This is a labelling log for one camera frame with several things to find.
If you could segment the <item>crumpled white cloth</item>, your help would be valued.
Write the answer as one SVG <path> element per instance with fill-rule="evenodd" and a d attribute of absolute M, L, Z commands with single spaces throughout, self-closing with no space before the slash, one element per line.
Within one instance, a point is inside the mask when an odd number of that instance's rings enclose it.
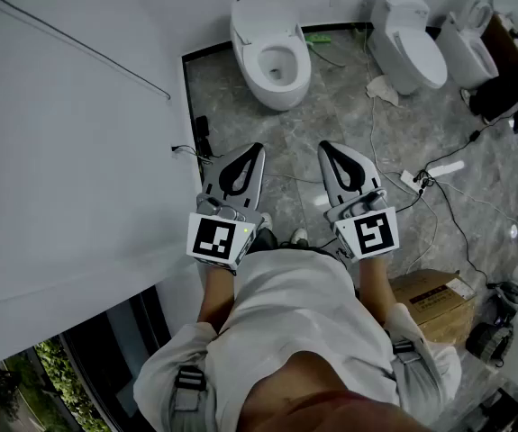
<path fill-rule="evenodd" d="M 394 107 L 399 106 L 399 96 L 386 75 L 377 76 L 366 86 L 367 96 L 371 99 L 379 98 Z"/>

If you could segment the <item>person's right forearm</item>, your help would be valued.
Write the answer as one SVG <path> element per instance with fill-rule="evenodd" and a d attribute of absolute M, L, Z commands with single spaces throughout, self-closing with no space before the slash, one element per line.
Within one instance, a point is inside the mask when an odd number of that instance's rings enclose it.
<path fill-rule="evenodd" d="M 359 261 L 359 300 L 377 323 L 384 327 L 397 301 L 383 257 L 374 256 Z"/>

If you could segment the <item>brown cabinet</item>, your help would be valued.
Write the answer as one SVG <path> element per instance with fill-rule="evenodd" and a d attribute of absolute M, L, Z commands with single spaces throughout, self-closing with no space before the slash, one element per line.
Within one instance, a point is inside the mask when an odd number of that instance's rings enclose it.
<path fill-rule="evenodd" d="M 496 13 L 485 29 L 482 41 L 495 62 L 498 74 L 518 78 L 518 39 L 511 36 Z"/>

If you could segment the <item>dark framed glass window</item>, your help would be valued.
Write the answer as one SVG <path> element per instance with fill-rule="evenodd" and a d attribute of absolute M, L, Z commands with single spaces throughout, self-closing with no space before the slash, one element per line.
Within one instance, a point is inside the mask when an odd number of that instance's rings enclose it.
<path fill-rule="evenodd" d="M 133 385 L 169 339 L 151 287 L 0 359 L 0 432 L 155 432 Z"/>

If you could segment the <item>person's dark jeans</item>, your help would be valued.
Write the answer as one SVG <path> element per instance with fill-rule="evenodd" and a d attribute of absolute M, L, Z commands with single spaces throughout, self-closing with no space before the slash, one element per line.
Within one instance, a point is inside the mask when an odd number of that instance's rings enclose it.
<path fill-rule="evenodd" d="M 248 250 L 247 257 L 252 259 L 265 259 L 268 262 L 287 261 L 287 262 L 306 262 L 332 261 L 341 266 L 344 262 L 328 251 L 312 245 L 308 239 L 308 247 L 292 245 L 290 240 L 279 242 L 272 230 L 263 229 L 258 232 Z"/>

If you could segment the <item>white toilet with square tank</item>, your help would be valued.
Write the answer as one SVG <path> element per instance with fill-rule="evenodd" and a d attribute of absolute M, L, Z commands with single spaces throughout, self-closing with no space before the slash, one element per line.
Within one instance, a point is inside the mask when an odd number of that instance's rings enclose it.
<path fill-rule="evenodd" d="M 375 0 L 373 5 L 368 46 L 400 95 L 422 87 L 439 89 L 447 81 L 446 61 L 426 31 L 429 15 L 424 0 Z"/>

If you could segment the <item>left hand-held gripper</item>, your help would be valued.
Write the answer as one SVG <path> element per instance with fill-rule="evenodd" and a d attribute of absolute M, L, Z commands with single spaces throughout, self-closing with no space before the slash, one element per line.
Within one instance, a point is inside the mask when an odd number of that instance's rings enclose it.
<path fill-rule="evenodd" d="M 196 197 L 196 212 L 189 214 L 186 253 L 190 257 L 236 272 L 259 227 L 259 213 L 253 210 L 259 204 L 265 161 L 264 146 L 255 142 L 215 159 L 207 168 L 205 193 Z M 229 196 L 239 205 L 214 196 Z"/>

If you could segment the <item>person's white shirt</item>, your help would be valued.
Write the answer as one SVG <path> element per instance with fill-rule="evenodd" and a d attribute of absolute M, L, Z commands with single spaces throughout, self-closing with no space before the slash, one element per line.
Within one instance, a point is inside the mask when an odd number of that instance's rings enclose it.
<path fill-rule="evenodd" d="M 237 432 L 252 387 L 299 352 L 321 356 L 349 391 L 427 428 L 455 397 L 456 349 L 430 342 L 398 301 L 381 327 L 344 266 L 246 256 L 234 275 L 220 332 L 186 324 L 141 368 L 133 397 L 156 432 Z"/>

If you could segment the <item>white toilet with raised lid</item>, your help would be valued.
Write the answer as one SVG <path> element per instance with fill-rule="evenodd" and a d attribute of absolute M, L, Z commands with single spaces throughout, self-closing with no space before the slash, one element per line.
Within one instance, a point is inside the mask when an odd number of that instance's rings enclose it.
<path fill-rule="evenodd" d="M 494 15 L 494 0 L 451 0 L 436 44 L 450 76 L 461 87 L 475 90 L 498 76 L 482 35 Z"/>

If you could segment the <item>white power strip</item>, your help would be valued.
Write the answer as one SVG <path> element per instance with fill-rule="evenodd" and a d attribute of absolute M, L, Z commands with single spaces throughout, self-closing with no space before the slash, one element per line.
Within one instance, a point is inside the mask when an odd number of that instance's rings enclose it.
<path fill-rule="evenodd" d="M 416 193 L 419 193 L 421 190 L 421 186 L 414 180 L 414 176 L 407 170 L 404 170 L 400 175 L 400 181 Z"/>

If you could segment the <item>white toilet bowl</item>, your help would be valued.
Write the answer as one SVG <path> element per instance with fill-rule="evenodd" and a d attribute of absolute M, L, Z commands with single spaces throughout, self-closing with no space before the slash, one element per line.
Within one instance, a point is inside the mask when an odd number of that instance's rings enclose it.
<path fill-rule="evenodd" d="M 304 38 L 304 34 L 302 32 L 302 29 L 300 27 L 300 32 L 296 35 L 300 37 L 304 43 L 306 44 L 306 40 Z M 270 93 L 267 92 L 260 87 L 253 84 L 253 82 L 250 80 L 248 74 L 244 70 L 243 66 L 243 60 L 242 60 L 242 49 L 240 45 L 234 45 L 232 42 L 232 47 L 235 53 L 235 57 L 237 59 L 239 68 L 241 70 L 241 73 L 244 77 L 244 80 L 246 81 L 247 86 L 249 87 L 250 91 L 254 94 L 254 96 L 264 105 L 266 105 L 268 108 L 278 111 L 278 112 L 284 112 L 288 111 L 296 106 L 298 106 L 306 96 L 307 90 L 309 88 L 310 82 L 307 83 L 305 86 L 298 88 L 295 91 L 288 92 L 288 93 Z"/>

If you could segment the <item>person's left forearm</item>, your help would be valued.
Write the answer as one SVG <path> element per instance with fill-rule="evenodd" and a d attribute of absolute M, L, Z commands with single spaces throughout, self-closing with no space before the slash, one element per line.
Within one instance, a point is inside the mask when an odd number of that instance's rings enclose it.
<path fill-rule="evenodd" d="M 234 278 L 226 269 L 210 265 L 205 268 L 204 296 L 197 321 L 210 324 L 216 333 L 232 312 Z"/>

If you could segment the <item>white toilet lid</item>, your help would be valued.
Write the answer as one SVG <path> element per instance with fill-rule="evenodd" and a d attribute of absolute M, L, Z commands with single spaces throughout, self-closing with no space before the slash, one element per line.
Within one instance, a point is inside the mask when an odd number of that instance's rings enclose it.
<path fill-rule="evenodd" d="M 233 0 L 231 32 L 234 45 L 274 46 L 300 32 L 295 0 Z"/>

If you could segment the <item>grey wheeled device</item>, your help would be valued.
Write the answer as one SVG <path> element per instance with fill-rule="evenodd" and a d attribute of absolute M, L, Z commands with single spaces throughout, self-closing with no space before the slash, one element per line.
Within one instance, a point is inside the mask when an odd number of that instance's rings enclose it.
<path fill-rule="evenodd" d="M 501 368 L 514 340 L 518 321 L 518 283 L 503 281 L 487 286 L 491 291 L 483 319 L 466 340 L 467 351 L 487 365 Z"/>

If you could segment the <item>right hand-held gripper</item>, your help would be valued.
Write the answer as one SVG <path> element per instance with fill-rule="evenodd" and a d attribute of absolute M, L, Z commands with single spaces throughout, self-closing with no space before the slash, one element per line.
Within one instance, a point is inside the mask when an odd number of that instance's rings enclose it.
<path fill-rule="evenodd" d="M 354 148 L 328 140 L 320 142 L 318 158 L 332 206 L 324 217 L 346 257 L 358 262 L 398 249 L 395 208 L 387 205 L 386 190 L 378 188 L 373 162 Z M 353 198 L 353 193 L 364 194 Z"/>

